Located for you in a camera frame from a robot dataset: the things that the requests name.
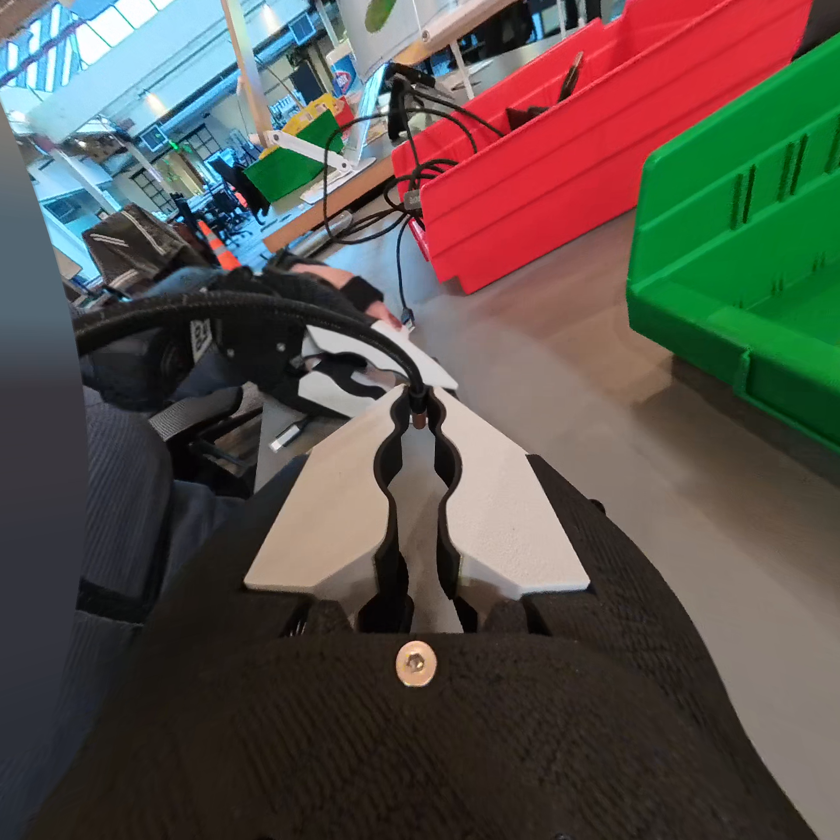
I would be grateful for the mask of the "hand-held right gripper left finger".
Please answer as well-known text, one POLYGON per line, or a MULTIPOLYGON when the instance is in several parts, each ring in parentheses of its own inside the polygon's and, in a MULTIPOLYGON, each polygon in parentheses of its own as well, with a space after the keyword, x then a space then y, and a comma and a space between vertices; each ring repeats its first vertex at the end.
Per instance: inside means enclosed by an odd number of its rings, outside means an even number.
POLYGON ((405 632, 413 617, 390 485, 410 421, 399 385, 317 444, 245 575, 255 592, 337 602, 362 632, 405 632))

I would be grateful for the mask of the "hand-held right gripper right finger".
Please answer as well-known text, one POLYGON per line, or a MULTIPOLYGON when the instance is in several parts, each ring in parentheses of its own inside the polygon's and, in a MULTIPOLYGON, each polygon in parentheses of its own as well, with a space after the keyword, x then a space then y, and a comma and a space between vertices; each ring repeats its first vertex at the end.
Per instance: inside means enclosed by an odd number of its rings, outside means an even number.
POLYGON ((464 632, 502 602, 584 592, 591 579, 529 453, 456 396, 435 387, 427 418, 437 509, 437 578, 464 632))

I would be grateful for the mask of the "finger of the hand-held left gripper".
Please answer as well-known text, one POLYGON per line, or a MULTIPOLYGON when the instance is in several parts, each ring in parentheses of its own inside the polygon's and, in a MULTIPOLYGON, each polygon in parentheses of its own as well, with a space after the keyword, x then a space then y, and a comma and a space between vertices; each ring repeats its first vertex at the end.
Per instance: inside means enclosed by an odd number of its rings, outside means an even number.
POLYGON ((354 418, 396 385, 394 373, 362 358, 317 358, 300 379, 298 395, 322 413, 354 418))
MULTIPOLYGON (((411 339, 411 330, 408 327, 403 325, 399 329, 394 329, 389 322, 377 320, 372 324, 372 328, 401 348, 411 358, 425 385, 442 387, 449 391, 458 390, 459 385, 456 379, 432 356, 414 343, 411 339)), ((401 362, 393 360, 383 351, 360 339, 312 325, 307 327, 307 335, 305 354, 351 355, 363 359, 367 368, 388 371, 401 376, 406 374, 401 362)))

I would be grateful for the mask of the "person's left forearm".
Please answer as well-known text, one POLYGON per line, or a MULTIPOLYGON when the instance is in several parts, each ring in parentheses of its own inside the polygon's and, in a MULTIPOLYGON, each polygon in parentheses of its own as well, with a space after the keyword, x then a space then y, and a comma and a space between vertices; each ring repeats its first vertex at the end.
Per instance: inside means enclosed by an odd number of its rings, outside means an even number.
POLYGON ((205 301, 214 310, 229 308, 234 299, 260 298, 267 300, 282 299, 282 296, 262 282, 251 268, 224 270, 208 266, 188 266, 180 268, 156 283, 151 289, 141 293, 138 300, 172 298, 176 302, 184 298, 205 301))

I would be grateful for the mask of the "person's left hand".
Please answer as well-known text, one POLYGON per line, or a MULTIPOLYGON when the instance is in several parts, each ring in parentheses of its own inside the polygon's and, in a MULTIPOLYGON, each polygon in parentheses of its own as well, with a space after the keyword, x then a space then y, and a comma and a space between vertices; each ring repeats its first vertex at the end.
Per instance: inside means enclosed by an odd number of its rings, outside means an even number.
POLYGON ((396 331, 403 325, 385 304, 383 292, 362 276, 346 269, 328 266, 317 259, 299 257, 288 250, 274 254, 263 266, 260 276, 268 279, 300 276, 340 294, 351 307, 375 321, 387 323, 396 331))

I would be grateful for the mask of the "orange traffic cone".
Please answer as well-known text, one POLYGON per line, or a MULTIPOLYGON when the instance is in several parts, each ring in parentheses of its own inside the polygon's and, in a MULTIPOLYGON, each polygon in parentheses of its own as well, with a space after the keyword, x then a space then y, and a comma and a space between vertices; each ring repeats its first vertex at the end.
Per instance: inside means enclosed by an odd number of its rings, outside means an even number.
POLYGON ((222 269, 230 271, 241 267, 241 264, 226 244, 202 219, 197 220, 197 226, 222 269))

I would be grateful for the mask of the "wooden table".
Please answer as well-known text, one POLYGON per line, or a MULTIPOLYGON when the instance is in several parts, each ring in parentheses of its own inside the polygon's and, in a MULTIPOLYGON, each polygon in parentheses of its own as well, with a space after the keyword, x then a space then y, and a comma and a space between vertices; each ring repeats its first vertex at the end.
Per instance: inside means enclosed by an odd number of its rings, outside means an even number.
POLYGON ((390 154, 367 167, 361 174, 336 187, 323 203, 309 205, 302 192, 275 203, 277 219, 266 227, 262 244, 273 255, 323 226, 324 219, 332 219, 344 211, 358 209, 374 200, 382 186, 393 174, 390 154))

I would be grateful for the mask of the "grey black backpack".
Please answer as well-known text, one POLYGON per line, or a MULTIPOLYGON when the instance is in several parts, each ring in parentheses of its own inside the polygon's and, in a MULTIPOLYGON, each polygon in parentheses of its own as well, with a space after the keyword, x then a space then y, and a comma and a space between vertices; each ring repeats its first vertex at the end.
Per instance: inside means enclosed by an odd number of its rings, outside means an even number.
POLYGON ((213 254, 191 235, 161 221, 137 204, 106 216, 81 239, 104 285, 134 295, 177 270, 210 267, 213 254))

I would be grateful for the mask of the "small green plastic bin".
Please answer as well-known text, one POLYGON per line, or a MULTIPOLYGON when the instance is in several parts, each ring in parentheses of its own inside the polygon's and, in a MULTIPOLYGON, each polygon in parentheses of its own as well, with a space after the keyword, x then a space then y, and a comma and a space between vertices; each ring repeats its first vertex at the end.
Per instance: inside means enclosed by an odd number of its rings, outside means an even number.
POLYGON ((318 176, 327 183, 356 174, 358 166, 343 155, 343 127, 330 112, 299 135, 281 130, 259 133, 264 152, 244 170, 245 179, 268 203, 275 203, 318 176))

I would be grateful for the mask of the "large red plastic bin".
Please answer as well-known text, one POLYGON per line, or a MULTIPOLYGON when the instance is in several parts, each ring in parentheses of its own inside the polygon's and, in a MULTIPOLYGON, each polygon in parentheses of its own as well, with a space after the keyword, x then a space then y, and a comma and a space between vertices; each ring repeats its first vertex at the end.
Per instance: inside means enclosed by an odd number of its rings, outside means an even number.
POLYGON ((786 67, 807 1, 634 1, 512 72, 392 153, 423 179, 413 235, 439 281, 475 292, 636 206, 657 148, 786 67), (577 86, 558 103, 584 51, 577 86))

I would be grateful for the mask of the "yellow plastic bin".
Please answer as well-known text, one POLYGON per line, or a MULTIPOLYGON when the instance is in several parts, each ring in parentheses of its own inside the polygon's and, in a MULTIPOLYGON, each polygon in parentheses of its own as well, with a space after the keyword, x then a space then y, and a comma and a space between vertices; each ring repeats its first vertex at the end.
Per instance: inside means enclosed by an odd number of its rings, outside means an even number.
POLYGON ((302 110, 292 114, 283 124, 281 131, 291 135, 299 135, 310 124, 320 119, 324 113, 330 112, 335 118, 342 110, 343 100, 341 98, 336 99, 332 94, 324 93, 304 106, 302 110))

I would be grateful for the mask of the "black device on stand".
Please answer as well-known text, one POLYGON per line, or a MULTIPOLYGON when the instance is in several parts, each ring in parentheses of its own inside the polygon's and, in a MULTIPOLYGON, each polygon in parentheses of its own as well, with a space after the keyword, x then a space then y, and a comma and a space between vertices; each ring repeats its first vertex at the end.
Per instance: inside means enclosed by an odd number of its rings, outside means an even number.
POLYGON ((416 85, 433 89, 436 80, 433 75, 413 66, 398 62, 389 62, 385 67, 383 81, 390 92, 387 113, 387 134, 393 144, 397 144, 403 135, 408 134, 408 103, 413 97, 416 85))

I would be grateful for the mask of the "white poster board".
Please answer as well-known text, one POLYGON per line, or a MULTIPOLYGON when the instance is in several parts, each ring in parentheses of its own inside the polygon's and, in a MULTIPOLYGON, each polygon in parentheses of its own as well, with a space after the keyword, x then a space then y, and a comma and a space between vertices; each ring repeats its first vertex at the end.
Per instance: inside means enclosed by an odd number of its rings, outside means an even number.
POLYGON ((338 1, 355 66, 366 79, 422 33, 438 11, 437 2, 338 1))

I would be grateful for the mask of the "large green plastic bin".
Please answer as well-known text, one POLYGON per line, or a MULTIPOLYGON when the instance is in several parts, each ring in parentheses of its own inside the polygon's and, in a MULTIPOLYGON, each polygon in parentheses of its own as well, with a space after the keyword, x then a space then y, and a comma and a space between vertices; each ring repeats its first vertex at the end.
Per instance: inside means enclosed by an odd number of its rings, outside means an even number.
POLYGON ((839 37, 647 158, 630 327, 839 448, 839 37))

